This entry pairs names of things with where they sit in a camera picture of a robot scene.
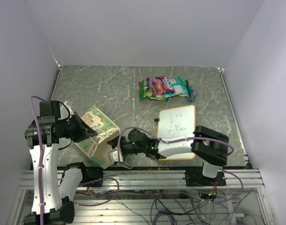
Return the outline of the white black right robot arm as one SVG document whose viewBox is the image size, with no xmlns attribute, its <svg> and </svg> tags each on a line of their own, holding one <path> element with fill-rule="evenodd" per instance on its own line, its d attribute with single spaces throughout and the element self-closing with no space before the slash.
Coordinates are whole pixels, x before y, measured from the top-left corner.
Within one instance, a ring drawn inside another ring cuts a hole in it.
<svg viewBox="0 0 286 225">
<path fill-rule="evenodd" d="M 229 144 L 229 137 L 225 134 L 197 126 L 189 135 L 179 138 L 160 138 L 139 127 L 128 127 L 128 137 L 122 134 L 107 141 L 111 146 L 111 161 L 114 164 L 122 163 L 128 155 L 145 154 L 153 160 L 168 159 L 171 156 L 193 153 L 203 159 L 202 172 L 199 180 L 208 186 L 215 180 L 218 170 L 227 165 L 227 158 L 234 152 Z"/>
</svg>

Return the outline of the teal snack packet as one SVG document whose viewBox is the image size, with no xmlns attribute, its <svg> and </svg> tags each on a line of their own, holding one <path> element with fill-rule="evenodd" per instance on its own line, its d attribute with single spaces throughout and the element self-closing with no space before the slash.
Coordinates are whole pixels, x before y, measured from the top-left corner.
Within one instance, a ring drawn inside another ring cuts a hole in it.
<svg viewBox="0 0 286 225">
<path fill-rule="evenodd" d="M 188 96 L 188 89 L 184 83 L 184 81 L 178 76 L 176 78 L 171 78 L 171 85 L 174 89 L 174 92 L 171 94 L 172 97 L 174 96 L 181 96 L 187 97 Z"/>
</svg>

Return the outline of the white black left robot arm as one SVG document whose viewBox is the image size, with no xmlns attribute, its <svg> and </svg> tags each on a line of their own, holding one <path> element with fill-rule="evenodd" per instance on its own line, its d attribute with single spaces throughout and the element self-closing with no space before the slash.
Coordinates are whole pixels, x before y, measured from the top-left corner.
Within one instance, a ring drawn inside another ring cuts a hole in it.
<svg viewBox="0 0 286 225">
<path fill-rule="evenodd" d="M 66 225 L 74 220 L 74 196 L 88 182 L 83 162 L 68 164 L 58 181 L 57 155 L 60 139 L 79 143 L 97 136 L 76 112 L 60 101 L 41 101 L 40 114 L 25 130 L 32 158 L 34 199 L 25 225 Z"/>
</svg>

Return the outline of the pink fruit candy bag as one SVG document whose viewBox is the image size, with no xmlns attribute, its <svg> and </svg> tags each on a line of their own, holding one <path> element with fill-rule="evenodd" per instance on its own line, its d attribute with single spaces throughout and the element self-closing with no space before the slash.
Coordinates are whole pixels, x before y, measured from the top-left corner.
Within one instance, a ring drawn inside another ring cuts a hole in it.
<svg viewBox="0 0 286 225">
<path fill-rule="evenodd" d="M 166 76 L 148 77 L 149 88 L 157 98 L 169 98 L 176 95 L 173 80 Z"/>
</svg>

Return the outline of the blue M&M's packet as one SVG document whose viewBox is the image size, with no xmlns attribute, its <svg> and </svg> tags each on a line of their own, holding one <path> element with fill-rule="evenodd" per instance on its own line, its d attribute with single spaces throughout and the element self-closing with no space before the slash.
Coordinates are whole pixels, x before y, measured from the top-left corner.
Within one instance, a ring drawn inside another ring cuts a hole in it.
<svg viewBox="0 0 286 225">
<path fill-rule="evenodd" d="M 186 101 L 191 102 L 191 103 L 194 102 L 196 100 L 197 91 L 193 89 L 192 86 L 189 86 L 188 94 L 189 95 Z"/>
</svg>

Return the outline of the green white paper bag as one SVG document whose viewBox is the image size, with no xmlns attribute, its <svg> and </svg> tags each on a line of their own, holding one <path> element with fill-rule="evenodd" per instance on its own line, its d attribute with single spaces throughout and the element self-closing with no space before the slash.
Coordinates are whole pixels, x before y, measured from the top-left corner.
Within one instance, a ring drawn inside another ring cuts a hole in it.
<svg viewBox="0 0 286 225">
<path fill-rule="evenodd" d="M 76 143 L 76 146 L 95 164 L 106 169 L 113 165 L 110 162 L 108 153 L 112 151 L 110 141 L 120 135 L 120 128 L 100 109 L 93 106 L 86 112 L 81 119 L 98 135 L 90 137 L 84 141 Z M 131 169 L 132 166 L 122 163 L 122 166 Z"/>
</svg>

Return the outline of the green yellow chips bag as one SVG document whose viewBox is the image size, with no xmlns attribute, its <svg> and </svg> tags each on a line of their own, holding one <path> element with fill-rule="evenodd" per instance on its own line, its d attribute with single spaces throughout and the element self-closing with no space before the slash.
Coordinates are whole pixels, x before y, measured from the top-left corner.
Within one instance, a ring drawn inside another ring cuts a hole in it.
<svg viewBox="0 0 286 225">
<path fill-rule="evenodd" d="M 142 80 L 142 81 L 140 82 L 140 87 L 141 87 L 142 89 L 150 88 L 149 81 L 148 81 L 148 80 Z"/>
</svg>

